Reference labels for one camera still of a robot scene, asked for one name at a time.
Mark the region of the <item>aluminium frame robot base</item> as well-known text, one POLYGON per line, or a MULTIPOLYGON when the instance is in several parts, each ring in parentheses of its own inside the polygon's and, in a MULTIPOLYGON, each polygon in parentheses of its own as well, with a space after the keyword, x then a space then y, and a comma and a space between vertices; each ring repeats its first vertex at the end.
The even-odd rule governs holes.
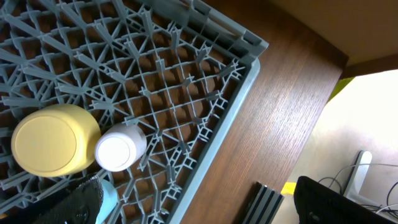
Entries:
POLYGON ((243 224, 271 224, 284 196, 267 185, 261 188, 243 220, 243 224))

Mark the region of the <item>pink plastic cup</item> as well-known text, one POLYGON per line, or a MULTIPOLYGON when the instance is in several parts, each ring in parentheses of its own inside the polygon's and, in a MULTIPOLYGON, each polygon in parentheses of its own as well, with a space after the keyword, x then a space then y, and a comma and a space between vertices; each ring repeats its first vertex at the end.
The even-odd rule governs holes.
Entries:
POLYGON ((119 172, 132 166, 146 149, 147 139, 139 126, 119 123, 100 137, 95 146, 95 159, 103 169, 119 172))

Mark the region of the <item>light blue plastic cup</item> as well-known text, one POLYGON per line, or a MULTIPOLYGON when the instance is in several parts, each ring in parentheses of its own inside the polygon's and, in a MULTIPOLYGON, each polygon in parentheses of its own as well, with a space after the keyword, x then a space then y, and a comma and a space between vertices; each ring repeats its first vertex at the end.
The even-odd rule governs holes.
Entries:
POLYGON ((96 218, 96 224, 103 223, 118 203, 118 193, 114 186, 107 180, 101 180, 103 189, 103 202, 99 214, 96 218))

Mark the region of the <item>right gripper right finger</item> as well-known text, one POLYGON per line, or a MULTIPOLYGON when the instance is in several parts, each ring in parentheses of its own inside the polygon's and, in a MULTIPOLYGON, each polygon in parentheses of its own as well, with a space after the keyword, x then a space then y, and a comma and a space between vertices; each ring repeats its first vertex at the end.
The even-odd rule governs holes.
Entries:
POLYGON ((297 180, 294 204, 300 224, 392 223, 307 176, 297 180))

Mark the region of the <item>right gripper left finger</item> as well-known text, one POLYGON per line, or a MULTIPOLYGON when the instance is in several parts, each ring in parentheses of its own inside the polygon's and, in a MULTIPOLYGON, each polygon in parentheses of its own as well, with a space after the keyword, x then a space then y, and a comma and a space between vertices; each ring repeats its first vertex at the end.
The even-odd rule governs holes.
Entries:
POLYGON ((91 175, 1 219, 3 224, 95 224, 103 203, 100 179, 91 175))

